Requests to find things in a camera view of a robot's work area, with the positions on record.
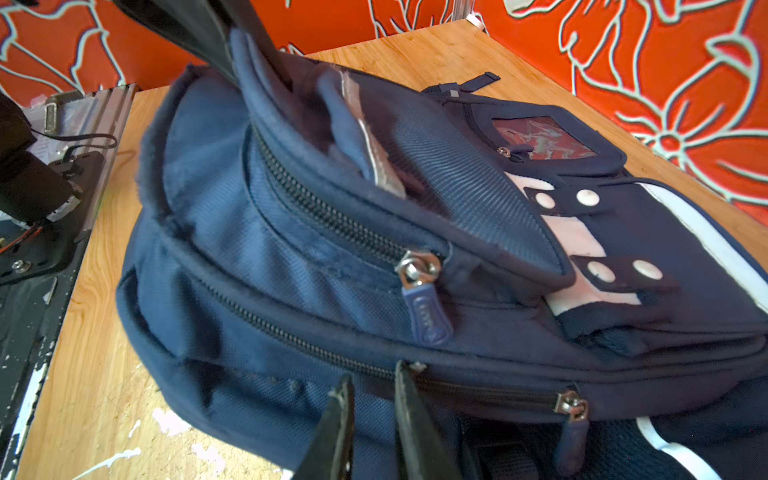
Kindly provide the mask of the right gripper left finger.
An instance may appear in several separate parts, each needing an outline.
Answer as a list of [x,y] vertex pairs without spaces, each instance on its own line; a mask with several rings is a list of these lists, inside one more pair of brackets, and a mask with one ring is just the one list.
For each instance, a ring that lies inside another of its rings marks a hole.
[[350,479],[354,463],[355,389],[344,374],[328,392],[326,409],[292,479]]

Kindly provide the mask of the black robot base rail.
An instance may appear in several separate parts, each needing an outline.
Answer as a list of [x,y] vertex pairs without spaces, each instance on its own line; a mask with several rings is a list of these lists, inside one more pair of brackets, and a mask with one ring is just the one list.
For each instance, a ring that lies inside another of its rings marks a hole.
[[[56,94],[23,109],[34,132],[124,133],[136,86]],[[76,209],[31,230],[1,211],[1,476],[15,478],[118,145],[39,135],[29,151],[80,195]]]

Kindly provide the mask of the navy blue student backpack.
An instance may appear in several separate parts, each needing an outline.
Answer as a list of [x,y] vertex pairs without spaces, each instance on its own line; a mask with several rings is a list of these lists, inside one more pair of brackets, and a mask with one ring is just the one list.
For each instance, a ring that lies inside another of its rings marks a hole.
[[398,479],[405,361],[469,479],[763,479],[767,275],[562,109],[561,159],[493,149],[535,104],[415,91],[242,32],[147,129],[117,287],[195,428],[297,470],[344,374],[355,479]]

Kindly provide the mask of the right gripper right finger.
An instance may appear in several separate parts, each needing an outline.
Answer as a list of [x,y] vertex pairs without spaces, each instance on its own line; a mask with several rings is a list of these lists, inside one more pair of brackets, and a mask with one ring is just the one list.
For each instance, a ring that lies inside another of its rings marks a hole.
[[394,385],[398,478],[461,479],[403,360],[396,364]]

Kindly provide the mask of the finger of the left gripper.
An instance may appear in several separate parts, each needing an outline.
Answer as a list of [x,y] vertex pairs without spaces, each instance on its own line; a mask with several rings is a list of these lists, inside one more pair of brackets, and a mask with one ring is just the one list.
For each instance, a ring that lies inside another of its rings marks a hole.
[[238,82],[229,35],[239,29],[250,36],[277,75],[282,59],[255,8],[242,0],[115,0],[117,8],[143,25]]

